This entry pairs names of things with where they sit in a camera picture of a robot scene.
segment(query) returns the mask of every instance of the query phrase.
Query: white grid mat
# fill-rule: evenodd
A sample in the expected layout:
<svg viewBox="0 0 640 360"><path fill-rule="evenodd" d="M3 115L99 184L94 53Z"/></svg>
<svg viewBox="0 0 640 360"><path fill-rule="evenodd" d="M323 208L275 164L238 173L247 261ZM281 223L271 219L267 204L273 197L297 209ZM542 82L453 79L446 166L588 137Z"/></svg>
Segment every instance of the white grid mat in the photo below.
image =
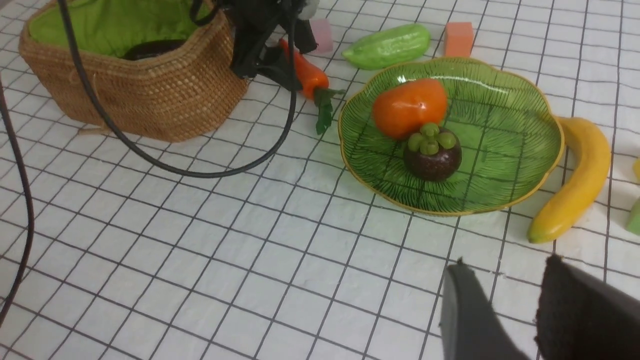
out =
<svg viewBox="0 0 640 360"><path fill-rule="evenodd" d="M151 168L113 137L76 137L82 124L63 116L17 54L24 21L43 4L17 0L0 12L3 85L38 214L30 268L0 331L2 359L438 360L442 271L460 256L531 359L540 358L533 318L550 253L640 298L640 238L623 229L640 196L631 170L638 0L321 1L316 17L329 18L338 48L312 61L332 87L348 88L345 99L372 76L340 56L359 37L418 21L432 34L430 58L442 54L444 24L470 21L474 57L537 83L557 115L601 125L615 152L607 186L562 241L540 246L524 234L571 176L571 156L508 211L431 218L356 183L335 124L319 141L308 102L277 156L220 181ZM216 133L138 143L177 167L237 167L272 146L288 102L258 80ZM6 133L0 147L6 294L26 212Z"/></svg>

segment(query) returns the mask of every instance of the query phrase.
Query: black cable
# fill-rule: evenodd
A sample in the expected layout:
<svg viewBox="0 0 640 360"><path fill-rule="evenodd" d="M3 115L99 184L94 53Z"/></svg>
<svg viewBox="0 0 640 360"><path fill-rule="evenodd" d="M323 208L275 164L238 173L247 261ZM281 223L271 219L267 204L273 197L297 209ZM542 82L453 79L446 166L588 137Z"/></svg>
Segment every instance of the black cable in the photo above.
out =
<svg viewBox="0 0 640 360"><path fill-rule="evenodd" d="M191 18L191 21L197 26L205 26L213 21L218 14L218 10L220 10L220 2L216 1L216 6L213 7L213 10L202 19L198 19L198 13L201 7L202 0L193 0L193 2L191 2L191 8L189 9L189 18Z"/></svg>
<svg viewBox="0 0 640 360"><path fill-rule="evenodd" d="M4 304L2 306L2 310L0 310L0 327L4 323L4 319L6 318L6 314L9 312L9 307L13 304L13 300L15 298L15 294L18 293L18 287L22 282L22 277L24 276L24 272L27 269L27 262L29 261L29 254L31 253L31 245L33 244L33 233L35 230L35 216L33 211L33 198L31 197L31 188L29 187L29 179L27 178L27 169L24 166L24 160L22 159L22 153L20 152L20 146L18 145L18 138L15 134L15 130L13 130L13 124L11 123L11 118L9 117L9 109L6 105L6 99L4 98L4 87L0 81L0 114L2 115L2 120L4 122L4 127L6 129L6 134L9 136L9 142L11 143L11 148L13 150L13 155L15 156L15 164L18 167L18 172L20 173L20 181L22 181L22 190L24 192L24 200L27 203L27 240L24 245L24 252L22 253L22 259L20 260L20 264L18 265L18 272L15 274L15 280L13 281L13 285L11 290L9 291L9 295L4 299Z"/></svg>
<svg viewBox="0 0 640 360"><path fill-rule="evenodd" d="M300 1L299 4L300 6L302 6L304 2ZM267 159L272 157L276 153L276 151L278 151L282 143L284 143L284 140L287 138L287 135L291 130L291 126L293 125L293 120L294 120L293 118L296 113L296 96L297 96L296 92L291 92L291 101L289 103L289 114L287 116L287 121L284 125L284 128L282 129L282 134L280 135L280 138L278 139L278 141L276 141L276 144L274 144L274 146L269 149L269 151L267 151L264 155L262 155L257 160L249 164L243 165L239 168L231 169L228 171L222 171L222 172L194 172L194 171L188 171L188 170L183 170L181 168L173 167L171 165L158 161L157 159L154 159L153 157L149 156L146 152L142 151L135 143L129 140L128 137L126 137L122 133L122 131L116 126L116 124L114 124L109 114L102 107L100 101L98 100L98 97L95 95L95 92L93 91L89 78L86 75L86 71L84 70L84 66L82 64L82 59L80 57L80 52L78 50L78 45L76 42L76 35L74 33L73 25L71 23L71 16L69 15L67 0L58 0L58 5L60 6L60 15L62 16L62 23L65 27L65 32L67 33L67 39L69 42L69 51L71 52L71 57L73 59L74 65L76 66L78 77L80 78L80 81L83 84L83 87L87 96L93 103L93 107L96 109L96 111L98 111L98 113L100 114L104 122L111 129L111 131L113 131L113 133L118 137L118 139L120 139L120 141L122 141L128 148L130 148L131 151L135 152L138 156L140 156L144 160L147 160L153 166L159 167L165 171L172 172L174 174L178 174L186 177L199 177L201 179L215 179L219 177L232 176L232 175L240 174L248 170L251 170L252 168L265 162ZM290 80L292 84L296 82L296 69L294 65L294 49L295 49L294 34L296 31L295 20L298 16L298 10L300 9L296 9L295 7L292 6L291 13L290 13L291 25L289 27L289 41L291 44L289 46L289 65L291 66L291 72L289 75L290 75Z"/></svg>

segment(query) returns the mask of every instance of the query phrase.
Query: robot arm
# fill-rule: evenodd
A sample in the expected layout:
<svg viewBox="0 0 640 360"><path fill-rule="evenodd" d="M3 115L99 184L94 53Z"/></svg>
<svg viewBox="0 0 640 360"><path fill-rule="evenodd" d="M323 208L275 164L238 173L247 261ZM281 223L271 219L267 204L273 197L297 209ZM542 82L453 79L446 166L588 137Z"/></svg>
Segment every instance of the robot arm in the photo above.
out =
<svg viewBox="0 0 640 360"><path fill-rule="evenodd" d="M221 8L236 28L231 70L239 78L263 75L289 91L298 91L301 85L291 84L288 75L287 54L280 47L267 47L265 43L280 25L291 29L291 6L300 8L295 23L294 45L301 54L316 49L317 43L309 24L317 10L319 0L219 0Z"/></svg>

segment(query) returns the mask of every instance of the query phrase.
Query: mangosteen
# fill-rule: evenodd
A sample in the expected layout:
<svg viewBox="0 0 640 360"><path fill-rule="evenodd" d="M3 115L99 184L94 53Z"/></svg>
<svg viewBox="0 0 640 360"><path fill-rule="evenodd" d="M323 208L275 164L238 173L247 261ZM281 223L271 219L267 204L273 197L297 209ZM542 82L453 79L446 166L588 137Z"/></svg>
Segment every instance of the mangosteen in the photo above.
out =
<svg viewBox="0 0 640 360"><path fill-rule="evenodd" d="M412 134L404 148L404 165L425 181L445 181L462 163L458 137L448 129L429 123Z"/></svg>

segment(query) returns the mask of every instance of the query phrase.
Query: wicker basket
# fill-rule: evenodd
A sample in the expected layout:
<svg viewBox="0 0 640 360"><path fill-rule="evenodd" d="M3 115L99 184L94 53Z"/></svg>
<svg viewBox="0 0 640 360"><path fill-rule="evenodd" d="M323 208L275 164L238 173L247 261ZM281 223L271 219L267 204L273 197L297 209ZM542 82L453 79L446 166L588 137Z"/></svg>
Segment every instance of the wicker basket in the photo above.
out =
<svg viewBox="0 0 640 360"><path fill-rule="evenodd" d="M105 131L69 50L29 35L30 22L55 4L52 0L28 20L20 34L20 55L67 116ZM220 13L182 47L151 60L86 51L81 56L98 99L122 131L180 142L221 126L246 93L248 82L229 69L232 51L230 26Z"/></svg>

